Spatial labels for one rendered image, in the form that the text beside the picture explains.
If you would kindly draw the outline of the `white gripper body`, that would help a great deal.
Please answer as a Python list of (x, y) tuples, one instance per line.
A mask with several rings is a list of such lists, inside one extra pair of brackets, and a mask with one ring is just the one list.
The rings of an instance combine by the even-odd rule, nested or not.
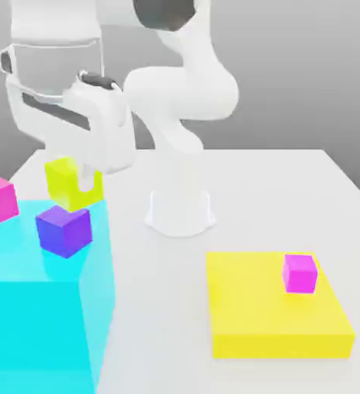
[(15, 76), (5, 79), (18, 130), (93, 169), (112, 174), (135, 161), (132, 114), (114, 80), (78, 76), (60, 96), (38, 95)]

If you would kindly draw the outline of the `small lime yellow cube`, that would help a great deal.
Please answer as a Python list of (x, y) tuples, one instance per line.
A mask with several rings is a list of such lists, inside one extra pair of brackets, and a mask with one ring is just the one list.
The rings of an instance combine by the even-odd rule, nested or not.
[(50, 198), (63, 209), (75, 212), (104, 199), (102, 173), (93, 172), (93, 185), (81, 191), (75, 160), (66, 156), (45, 163), (45, 174)]

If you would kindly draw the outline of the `small purple cube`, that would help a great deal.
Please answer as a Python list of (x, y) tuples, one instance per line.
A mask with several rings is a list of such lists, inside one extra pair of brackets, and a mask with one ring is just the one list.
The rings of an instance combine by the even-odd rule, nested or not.
[(69, 212), (59, 205), (35, 217), (40, 246), (69, 258), (92, 242), (92, 223), (88, 209)]

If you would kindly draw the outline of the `small magenta cube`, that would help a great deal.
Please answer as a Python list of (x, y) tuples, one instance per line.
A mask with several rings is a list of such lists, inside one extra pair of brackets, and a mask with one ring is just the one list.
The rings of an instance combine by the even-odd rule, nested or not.
[(285, 254), (282, 279), (288, 293), (315, 292), (318, 269), (311, 255)]

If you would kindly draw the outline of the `large cyan box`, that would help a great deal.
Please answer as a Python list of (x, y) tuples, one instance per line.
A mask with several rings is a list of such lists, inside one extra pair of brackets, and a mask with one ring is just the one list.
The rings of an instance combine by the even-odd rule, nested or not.
[(41, 248), (24, 200), (0, 224), (0, 394), (96, 394), (115, 307), (105, 202), (90, 208), (92, 242), (70, 258)]

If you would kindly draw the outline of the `large yellow box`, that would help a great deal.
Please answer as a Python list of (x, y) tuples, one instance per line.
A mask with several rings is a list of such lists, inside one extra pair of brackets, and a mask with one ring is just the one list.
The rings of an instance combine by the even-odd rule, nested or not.
[(315, 255), (313, 292), (289, 292), (284, 252), (206, 255), (216, 359), (347, 359), (355, 331)]

